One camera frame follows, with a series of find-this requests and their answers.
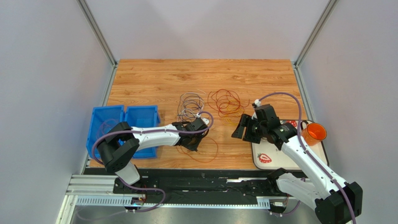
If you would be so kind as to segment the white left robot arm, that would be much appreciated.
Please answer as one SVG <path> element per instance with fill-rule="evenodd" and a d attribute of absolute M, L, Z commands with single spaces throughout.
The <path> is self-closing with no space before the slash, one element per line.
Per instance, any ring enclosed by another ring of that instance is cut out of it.
<path fill-rule="evenodd" d="M 96 140 L 93 149 L 98 151 L 98 162 L 102 163 L 108 173 L 116 174 L 125 183 L 132 185 L 141 178 L 136 165 L 131 162 L 135 153 L 159 146 L 181 146 L 196 151 L 211 125 L 212 122 L 201 117 L 191 122 L 173 122 L 150 128 L 120 122 Z"/>

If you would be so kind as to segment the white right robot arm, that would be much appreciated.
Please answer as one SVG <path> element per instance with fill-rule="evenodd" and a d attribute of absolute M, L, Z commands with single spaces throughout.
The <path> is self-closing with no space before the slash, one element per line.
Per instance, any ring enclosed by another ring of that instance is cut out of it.
<path fill-rule="evenodd" d="M 266 139 L 292 159 L 310 179 L 310 183 L 279 168 L 267 175 L 270 192 L 289 194 L 312 210 L 323 224 L 355 222 L 362 213 L 363 189 L 348 183 L 327 166 L 305 142 L 291 123 L 281 123 L 271 105 L 255 107 L 255 116 L 243 114 L 233 138 L 260 144 Z"/>

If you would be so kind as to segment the strawberry print tray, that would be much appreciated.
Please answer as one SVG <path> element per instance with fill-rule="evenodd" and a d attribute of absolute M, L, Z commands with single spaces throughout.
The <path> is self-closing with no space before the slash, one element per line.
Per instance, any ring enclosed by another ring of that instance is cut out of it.
<path fill-rule="evenodd" d="M 298 120 L 281 120 L 281 124 L 290 123 L 295 128 L 301 130 L 302 127 L 306 127 L 307 124 L 313 123 L 311 120 L 303 120 L 300 125 Z M 326 151 L 323 146 L 323 142 L 319 142 L 314 146 L 310 146 L 313 152 L 329 166 Z M 278 168 L 284 168 L 290 171 L 301 171 L 299 166 L 282 151 L 279 151 L 277 147 L 270 144 L 266 139 L 261 139 L 259 144 L 251 144 L 253 163 L 254 166 L 260 170 L 276 170 Z"/>

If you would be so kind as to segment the orange plastic cup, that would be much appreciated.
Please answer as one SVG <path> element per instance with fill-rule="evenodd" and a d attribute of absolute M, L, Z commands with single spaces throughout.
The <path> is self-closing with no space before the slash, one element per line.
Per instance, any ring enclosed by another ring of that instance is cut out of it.
<path fill-rule="evenodd" d="M 302 121 L 300 124 L 301 136 L 309 146 L 314 146 L 327 137 L 326 129 L 318 123 Z"/>

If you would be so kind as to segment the blue plastic bin right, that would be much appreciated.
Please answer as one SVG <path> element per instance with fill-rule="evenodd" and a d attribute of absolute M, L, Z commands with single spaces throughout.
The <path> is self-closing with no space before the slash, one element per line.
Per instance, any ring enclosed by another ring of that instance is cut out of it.
<path fill-rule="evenodd" d="M 160 124 L 157 105 L 128 106 L 125 111 L 124 120 L 130 126 L 140 128 L 157 127 Z M 133 155 L 134 159 L 156 158 L 158 147 L 142 149 Z"/>

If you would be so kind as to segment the blue plastic bin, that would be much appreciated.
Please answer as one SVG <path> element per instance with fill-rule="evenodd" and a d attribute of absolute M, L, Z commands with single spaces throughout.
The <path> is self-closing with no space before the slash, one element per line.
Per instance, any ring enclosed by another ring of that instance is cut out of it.
<path fill-rule="evenodd" d="M 124 105 L 101 106 L 92 109 L 86 140 L 86 149 L 91 158 L 93 157 L 92 147 L 95 141 L 122 122 L 124 115 Z"/>
<path fill-rule="evenodd" d="M 128 106 L 125 111 L 124 120 L 130 126 L 140 128 L 157 127 L 160 124 L 157 105 Z M 158 147 L 142 149 L 133 155 L 134 159 L 156 158 Z"/>

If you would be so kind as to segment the blue plastic bin left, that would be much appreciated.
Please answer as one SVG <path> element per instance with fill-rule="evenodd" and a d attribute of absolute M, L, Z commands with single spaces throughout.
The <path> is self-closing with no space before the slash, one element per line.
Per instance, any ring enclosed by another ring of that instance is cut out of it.
<path fill-rule="evenodd" d="M 122 122 L 124 115 L 124 105 L 101 106 L 92 109 L 86 140 L 86 149 L 91 158 L 93 157 L 92 147 L 95 141 Z"/>

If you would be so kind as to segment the aluminium frame post right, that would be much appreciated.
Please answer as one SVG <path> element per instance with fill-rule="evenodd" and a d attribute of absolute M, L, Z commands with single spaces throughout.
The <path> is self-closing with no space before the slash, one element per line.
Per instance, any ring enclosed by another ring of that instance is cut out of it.
<path fill-rule="evenodd" d="M 329 0 L 324 8 L 321 16 L 319 17 L 318 21 L 316 22 L 313 30 L 311 31 L 307 41 L 305 42 L 302 50 L 300 51 L 298 58 L 294 62 L 295 68 L 298 68 L 304 61 L 305 57 L 309 53 L 311 47 L 313 46 L 314 42 L 316 41 L 318 35 L 320 34 L 322 28 L 326 24 L 328 18 L 333 13 L 336 5 L 338 4 L 339 0 Z"/>

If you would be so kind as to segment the aluminium frame post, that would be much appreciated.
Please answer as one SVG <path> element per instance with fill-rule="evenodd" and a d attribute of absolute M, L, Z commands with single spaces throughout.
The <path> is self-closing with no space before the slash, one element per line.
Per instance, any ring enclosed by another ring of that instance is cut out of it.
<path fill-rule="evenodd" d="M 103 33 L 101 32 L 101 29 L 96 22 L 96 19 L 87 3 L 86 0 L 77 0 L 77 3 L 79 4 L 83 14 L 85 15 L 85 18 L 87 22 L 89 23 L 92 31 L 94 32 L 94 35 L 96 36 L 100 46 L 102 47 L 108 61 L 113 67 L 117 66 L 117 60 L 115 59 Z"/>
<path fill-rule="evenodd" d="M 326 24 L 328 18 L 333 13 L 336 5 L 338 4 L 339 0 L 329 0 L 324 8 L 321 16 L 319 17 L 318 21 L 316 22 L 313 30 L 311 31 L 307 41 L 305 42 L 302 50 L 300 51 L 298 58 L 294 62 L 295 68 L 298 68 L 304 61 L 305 57 L 309 53 L 311 47 L 313 46 L 314 42 L 316 41 L 318 35 L 320 34 L 322 28 Z"/>

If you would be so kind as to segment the aluminium frame post left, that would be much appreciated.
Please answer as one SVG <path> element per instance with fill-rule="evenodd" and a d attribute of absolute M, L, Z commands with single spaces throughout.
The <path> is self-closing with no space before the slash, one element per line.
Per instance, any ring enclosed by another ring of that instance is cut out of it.
<path fill-rule="evenodd" d="M 94 32 L 94 35 L 96 36 L 100 46 L 102 47 L 108 61 L 113 67 L 117 66 L 117 60 L 115 59 L 103 33 L 101 32 L 101 29 L 96 22 L 96 19 L 87 3 L 86 0 L 77 0 L 77 3 L 79 4 L 83 14 L 85 15 L 85 18 L 87 22 L 89 23 L 92 31 Z"/>

